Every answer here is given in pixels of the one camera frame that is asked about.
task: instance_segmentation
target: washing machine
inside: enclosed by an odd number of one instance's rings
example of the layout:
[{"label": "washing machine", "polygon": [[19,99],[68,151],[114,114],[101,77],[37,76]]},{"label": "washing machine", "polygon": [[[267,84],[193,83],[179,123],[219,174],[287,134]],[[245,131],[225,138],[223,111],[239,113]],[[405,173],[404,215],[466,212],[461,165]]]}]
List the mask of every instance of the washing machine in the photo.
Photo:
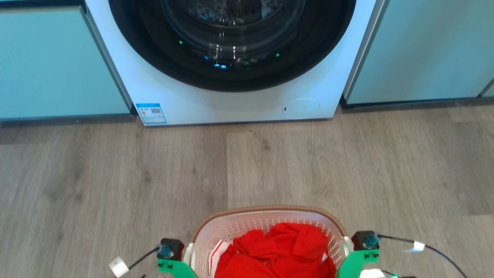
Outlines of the washing machine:
[{"label": "washing machine", "polygon": [[331,118],[376,0],[86,0],[146,126]]}]

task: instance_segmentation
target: red garment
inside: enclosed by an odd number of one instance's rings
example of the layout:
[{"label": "red garment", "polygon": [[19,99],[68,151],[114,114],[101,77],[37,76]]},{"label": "red garment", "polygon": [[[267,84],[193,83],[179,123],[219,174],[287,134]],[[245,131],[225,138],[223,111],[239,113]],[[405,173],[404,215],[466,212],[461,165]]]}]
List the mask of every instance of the red garment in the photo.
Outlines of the red garment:
[{"label": "red garment", "polygon": [[334,278],[329,238],[320,228],[281,223],[264,235],[251,230],[221,255],[214,278]]}]

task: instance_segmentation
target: perforated basket side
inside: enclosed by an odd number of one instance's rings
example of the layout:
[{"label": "perforated basket side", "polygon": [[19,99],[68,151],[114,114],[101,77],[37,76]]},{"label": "perforated basket side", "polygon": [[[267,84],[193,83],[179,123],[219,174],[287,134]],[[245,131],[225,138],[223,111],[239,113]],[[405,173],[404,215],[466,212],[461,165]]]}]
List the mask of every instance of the perforated basket side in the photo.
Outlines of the perforated basket side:
[{"label": "perforated basket side", "polygon": [[194,235],[194,271],[199,278],[208,277],[208,257],[220,240],[232,241],[253,229],[268,232],[278,223],[310,224],[321,228],[329,238],[329,256],[339,268],[345,258],[346,230],[330,213],[303,206],[267,206],[235,209],[214,215],[199,226]]}]

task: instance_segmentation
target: door glass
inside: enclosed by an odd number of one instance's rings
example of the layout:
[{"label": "door glass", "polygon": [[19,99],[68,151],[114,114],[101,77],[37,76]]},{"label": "door glass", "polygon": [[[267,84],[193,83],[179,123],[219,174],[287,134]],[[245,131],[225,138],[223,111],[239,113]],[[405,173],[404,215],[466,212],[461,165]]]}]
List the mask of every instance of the door glass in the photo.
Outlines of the door glass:
[{"label": "door glass", "polygon": [[305,0],[162,0],[175,31],[206,55],[269,52],[297,25]]}]

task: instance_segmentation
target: washing machine door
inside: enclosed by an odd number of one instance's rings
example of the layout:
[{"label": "washing machine door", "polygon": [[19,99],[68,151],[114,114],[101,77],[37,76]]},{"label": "washing machine door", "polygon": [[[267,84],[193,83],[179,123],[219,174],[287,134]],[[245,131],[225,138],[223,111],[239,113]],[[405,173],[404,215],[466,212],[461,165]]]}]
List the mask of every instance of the washing machine door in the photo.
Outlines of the washing machine door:
[{"label": "washing machine door", "polygon": [[129,44],[151,65],[215,91],[279,85],[324,59],[356,0],[110,0]]}]

